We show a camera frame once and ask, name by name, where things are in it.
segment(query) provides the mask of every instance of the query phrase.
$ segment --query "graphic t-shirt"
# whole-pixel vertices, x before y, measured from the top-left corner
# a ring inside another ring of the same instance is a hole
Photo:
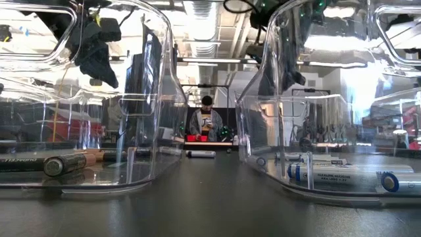
[[[200,110],[202,113],[202,136],[208,136],[210,128],[207,126],[207,124],[211,123],[211,111],[204,111]]]

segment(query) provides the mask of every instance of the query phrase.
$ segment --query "black cable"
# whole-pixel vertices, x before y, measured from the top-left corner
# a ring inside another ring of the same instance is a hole
[[[132,9],[130,10],[130,13],[127,15],[127,16],[125,16],[124,18],[123,18],[123,20],[120,22],[120,24],[118,25],[118,26],[121,26],[121,25],[123,25],[123,22],[125,21],[125,20],[127,20],[131,15],[132,15],[132,13],[134,12],[134,9],[136,8],[136,6],[133,6],[132,7]]]
[[[254,6],[254,4],[252,4],[251,2],[249,2],[249,1],[247,1],[247,0],[238,0],[238,1],[241,1],[242,3],[246,3],[247,5],[249,5],[249,6],[250,6],[250,8],[249,8],[249,9],[245,9],[245,10],[242,10],[242,11],[236,11],[236,10],[232,10],[232,9],[230,9],[230,8],[226,5],[229,1],[232,1],[232,0],[224,0],[224,3],[223,3],[224,9],[225,9],[226,11],[228,11],[229,13],[233,13],[233,14],[243,14],[243,13],[248,13],[249,11],[255,11],[255,12],[256,12],[256,14],[257,14],[257,16],[258,16],[258,17],[260,16],[260,11],[257,9],[257,7],[256,7],[256,6]],[[261,32],[262,32],[262,29],[263,29],[263,26],[262,26],[261,24],[259,24],[259,29],[257,30],[257,37],[256,37],[256,40],[255,40],[255,45],[256,45],[256,44],[259,44],[259,41],[260,41],[260,34],[261,34]]]
[[[255,45],[259,44],[260,41],[260,33],[262,32],[262,26],[259,25],[259,29],[257,30],[257,36],[256,36],[256,40],[255,40]]]
[[[229,2],[229,1],[231,1],[231,0],[224,0],[224,3],[223,3],[223,6],[224,6],[225,10],[226,10],[226,11],[228,11],[229,13],[233,13],[233,14],[243,14],[243,13],[248,13],[249,11],[254,10],[257,14],[260,14],[260,12],[259,12],[259,10],[256,8],[256,6],[254,6],[254,4],[250,3],[250,2],[249,2],[249,1],[247,1],[247,0],[238,0],[238,1],[241,1],[242,3],[245,3],[245,4],[247,4],[247,5],[249,5],[249,6],[250,6],[250,8],[249,8],[249,9],[245,9],[245,10],[242,10],[242,11],[236,11],[236,10],[232,10],[232,9],[228,8],[228,6],[226,5],[226,3],[227,3],[227,2]]]

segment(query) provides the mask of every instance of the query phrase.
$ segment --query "ceiling duct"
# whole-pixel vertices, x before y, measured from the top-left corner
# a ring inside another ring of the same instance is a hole
[[[190,19],[189,35],[196,42],[191,43],[193,57],[215,58],[216,44],[207,41],[216,39],[216,25],[218,24],[218,3],[210,1],[184,1],[184,8]],[[211,84],[213,66],[199,66],[200,84]]]

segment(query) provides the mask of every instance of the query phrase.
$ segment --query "red object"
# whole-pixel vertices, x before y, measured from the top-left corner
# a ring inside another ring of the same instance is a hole
[[[208,136],[199,136],[199,141],[196,140],[196,135],[187,135],[188,142],[207,142]]]
[[[195,135],[187,135],[187,141],[188,142],[196,142],[196,136]]]

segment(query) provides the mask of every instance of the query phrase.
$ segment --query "black battery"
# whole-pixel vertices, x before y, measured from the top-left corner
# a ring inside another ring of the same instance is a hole
[[[48,176],[56,177],[94,165],[95,162],[95,155],[88,153],[59,155],[45,160],[44,173]]]

